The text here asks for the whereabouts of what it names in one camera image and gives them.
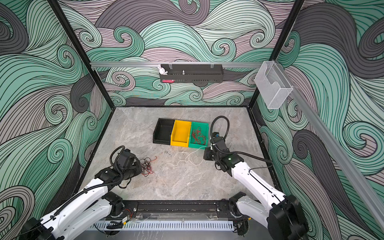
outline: yellow bin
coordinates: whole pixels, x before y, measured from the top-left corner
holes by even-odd
[[[175,120],[170,144],[172,146],[188,147],[192,122]]]

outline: patterned wallpaper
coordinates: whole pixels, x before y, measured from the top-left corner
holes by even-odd
[[[60,0],[91,61],[268,60],[294,0]],[[321,2],[311,0],[307,5]],[[114,103],[248,105],[258,69],[223,83],[161,83],[156,68],[99,68]]]
[[[0,238],[67,200],[110,108],[46,0],[0,1]]]
[[[278,61],[384,200],[383,33],[384,1],[327,0],[300,11]],[[257,104],[278,179],[302,202],[311,239],[384,239],[296,101]]]

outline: white string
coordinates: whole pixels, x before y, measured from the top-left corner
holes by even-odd
[[[190,156],[192,153],[194,153],[194,152],[191,152],[190,154],[188,154],[188,156],[185,157],[185,160],[179,160],[179,161],[177,162],[176,165],[173,165],[172,163],[169,163],[169,162],[166,163],[166,164],[164,164],[164,165],[163,165],[163,169],[162,169],[159,173],[154,173],[154,172],[153,172],[153,174],[155,174],[156,176],[157,176],[157,175],[160,175],[160,174],[164,171],[164,168],[165,168],[165,166],[166,166],[167,164],[170,164],[170,165],[172,165],[173,167],[177,167],[178,164],[179,164],[179,162],[185,162],[185,163],[190,162],[192,165],[199,166],[200,164],[203,163],[204,159],[201,161],[201,163],[199,163],[199,164],[194,164],[194,163],[191,161],[190,157],[189,157],[189,156]]]

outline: black bin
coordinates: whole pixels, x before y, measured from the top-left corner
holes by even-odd
[[[153,143],[170,145],[174,119],[159,118],[153,132]]]

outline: white bunny figurine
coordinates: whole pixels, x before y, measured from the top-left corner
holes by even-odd
[[[160,64],[157,66],[157,68],[159,69],[159,73],[161,75],[167,75],[168,71],[166,71],[164,68],[162,68]]]

